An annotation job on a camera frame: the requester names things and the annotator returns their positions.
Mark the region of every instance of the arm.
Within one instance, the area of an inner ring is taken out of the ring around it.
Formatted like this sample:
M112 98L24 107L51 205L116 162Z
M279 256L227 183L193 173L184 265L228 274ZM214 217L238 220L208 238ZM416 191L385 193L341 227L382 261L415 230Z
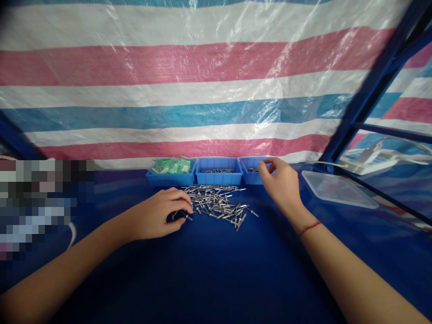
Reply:
M192 213L190 197L171 188L162 190L107 221L71 249L0 296L6 323L46 323L80 283L106 257L136 239L162 237L180 229L185 219L166 223L169 213Z
M316 224L300 199L297 172L279 158L264 162L272 163L269 170L259 165L265 189L297 234ZM323 224L300 239L348 323L430 323Z

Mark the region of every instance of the blue metal frame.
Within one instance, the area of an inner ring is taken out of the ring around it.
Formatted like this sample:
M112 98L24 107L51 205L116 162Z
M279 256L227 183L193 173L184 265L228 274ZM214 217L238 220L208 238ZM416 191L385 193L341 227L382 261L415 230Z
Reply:
M345 116L320 161L336 162L356 135L356 123L364 123L410 56L420 51L430 35L425 29L432 19L432 1L414 0L387 47L347 107Z
M407 140L414 140L418 142L432 144L432 136L422 134L422 133L412 132L409 130L407 131L399 130L391 127L383 127L383 126L376 126L376 125L362 124L362 123L354 123L353 127L356 129L363 129L365 131L372 131L375 133L396 136Z
M342 123L324 151L320 161L337 162L359 129L432 144L432 136L426 134L365 124L367 117L408 59L432 41L432 27L428 28L431 21L432 1L414 0L393 37L390 39L386 49L380 55L372 71L366 78L359 93L356 94L349 104ZM432 226L431 219L362 181L357 175L339 167L333 168L333 166L328 166L327 170L349 177L395 206Z

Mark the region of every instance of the plastic container lid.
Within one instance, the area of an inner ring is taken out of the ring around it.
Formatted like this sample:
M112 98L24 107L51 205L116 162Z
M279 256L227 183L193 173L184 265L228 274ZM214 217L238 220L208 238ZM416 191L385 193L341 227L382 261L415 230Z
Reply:
M310 189L322 200L375 209L378 204L347 179L326 173L302 171Z

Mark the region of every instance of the tarp wall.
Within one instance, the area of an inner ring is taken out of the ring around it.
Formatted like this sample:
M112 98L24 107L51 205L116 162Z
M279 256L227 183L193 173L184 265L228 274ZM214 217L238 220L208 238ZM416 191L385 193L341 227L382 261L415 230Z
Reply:
M317 160L410 0L19 4L0 40L1 109L47 157L117 169Z

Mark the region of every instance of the blue stripe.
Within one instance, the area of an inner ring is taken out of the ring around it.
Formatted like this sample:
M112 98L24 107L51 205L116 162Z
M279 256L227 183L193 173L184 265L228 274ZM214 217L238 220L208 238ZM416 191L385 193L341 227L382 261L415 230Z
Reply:
M12 6L28 5L73 5L73 4L97 4L97 5L136 5L145 7L168 8L206 8L214 6L234 5L242 2L287 2L302 5L320 5L333 0L20 0L14 1Z
M399 99L402 93L385 93L378 104L369 115L370 118L383 118L386 112L390 110L395 102Z
M156 107L3 109L24 132L86 128L154 129L342 118L353 95Z
M385 135L382 134L367 134L354 148L355 149L367 149L377 143L380 139L382 139ZM432 149L432 145L427 143L422 143L423 145ZM402 142L396 139L386 139L382 143L382 149L392 149L396 150L403 154L414 155L414 154L422 154L427 155L428 153L424 150L417 148L409 143Z

